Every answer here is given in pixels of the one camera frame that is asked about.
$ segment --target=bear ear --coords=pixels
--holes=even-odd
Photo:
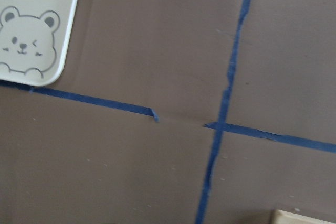
[[[1,25],[4,26],[7,22],[19,16],[19,10],[14,6],[9,6],[5,8],[0,14]]]
[[[52,32],[55,32],[59,27],[60,23],[59,16],[53,10],[48,10],[45,13],[43,13],[40,19],[50,27]]]

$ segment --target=blue tape strip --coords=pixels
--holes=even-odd
[[[208,165],[206,169],[205,179],[203,182],[203,189],[202,189],[201,199],[198,205],[195,224],[202,224],[204,221],[204,217],[205,217],[206,207],[207,207],[208,198],[209,198],[209,192],[211,190],[211,177],[212,177],[212,173],[214,170],[215,161],[219,153],[220,144],[222,142],[222,136],[223,136],[222,128],[223,128],[223,125],[225,125],[227,111],[228,111],[228,107],[230,104],[232,87],[234,83],[234,77],[236,73],[240,32],[242,30],[244,20],[248,14],[250,2],[251,0],[243,0],[241,9],[240,9],[236,36],[235,36],[231,58],[230,58],[230,63],[228,67],[228,72],[227,72],[227,79],[229,81],[229,85],[227,89],[223,92],[222,103],[220,105],[221,110],[218,116],[218,123],[216,125],[217,128],[216,128],[213,145],[211,148],[211,153],[210,153],[210,157],[209,157],[209,161],[208,161]]]
[[[112,109],[124,110],[124,111],[129,111],[129,112],[143,114],[143,115],[149,115],[149,116],[154,117],[156,122],[159,121],[159,116],[156,114],[156,112],[153,109],[143,107],[143,106],[123,103],[123,102],[117,102],[117,101],[111,101],[111,100],[106,100],[102,98],[90,97],[87,95],[70,93],[70,92],[65,92],[65,91],[60,91],[60,90],[55,90],[55,89],[49,89],[49,88],[34,88],[28,85],[13,83],[9,81],[0,80],[0,86],[25,90],[25,91],[28,91],[29,93],[45,94],[45,95],[50,95],[52,97],[59,97],[63,99],[94,104],[94,105],[108,107]]]
[[[217,123],[209,123],[206,124],[205,127],[210,129],[217,129]],[[324,152],[332,152],[336,153],[336,144],[330,144],[315,140],[310,140],[306,138],[289,136],[289,135],[278,135],[270,132],[260,131],[257,129],[234,125],[234,124],[225,124],[222,128],[222,131],[236,133],[240,135],[252,136],[257,138],[265,138],[269,140],[273,140],[279,143],[291,144],[306,148],[311,148],[315,150],[320,150]]]

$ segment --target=painter's tape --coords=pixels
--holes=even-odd
[[[217,123],[209,123],[206,124],[205,127],[210,129],[217,129]],[[315,150],[320,150],[324,152],[332,152],[336,153],[336,144],[325,143],[315,140],[310,140],[307,138],[301,138],[296,136],[289,135],[278,135],[270,132],[260,131],[257,129],[234,125],[234,124],[224,124],[223,131],[236,133],[245,136],[257,137],[257,138],[265,138],[270,139],[279,143],[286,143],[306,148],[311,148]]]
[[[251,0],[243,0],[241,5],[238,25],[235,35],[234,44],[232,47],[232,53],[230,58],[229,67],[227,70],[227,79],[229,82],[228,87],[223,92],[222,103],[220,105],[221,109],[218,115],[218,123],[216,124],[216,132],[213,139],[213,144],[211,147],[211,153],[209,157],[209,161],[206,168],[206,174],[203,182],[201,199],[199,201],[198,210],[196,214],[195,224],[202,224],[204,221],[208,198],[211,190],[211,178],[215,166],[215,162],[219,153],[220,144],[222,142],[223,131],[222,127],[225,125],[228,107],[231,99],[231,92],[234,83],[234,77],[236,73],[236,65],[237,65],[237,57],[238,57],[238,49],[239,49],[239,41],[240,41],[240,32],[243,27],[244,20],[248,14]]]
[[[156,114],[156,112],[153,109],[139,106],[139,105],[106,100],[106,99],[97,98],[97,97],[90,97],[88,95],[81,95],[81,94],[60,91],[60,90],[55,90],[55,89],[49,89],[49,88],[33,88],[28,85],[13,83],[9,81],[0,80],[0,86],[25,90],[30,93],[44,94],[44,95],[49,95],[52,97],[59,97],[59,98],[68,99],[72,101],[94,104],[97,106],[103,106],[103,107],[108,107],[108,108],[117,109],[117,110],[129,111],[129,112],[133,112],[137,114],[149,115],[149,116],[154,117],[156,122],[159,121],[159,116]]]

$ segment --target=beige object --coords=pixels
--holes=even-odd
[[[332,224],[331,222],[317,220],[310,217],[276,210],[272,224]]]

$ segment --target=cartoon bear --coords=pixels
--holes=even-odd
[[[46,11],[40,17],[21,15],[10,6],[0,14],[0,65],[9,72],[48,71],[57,58],[54,48],[54,32],[60,24],[54,11]]]

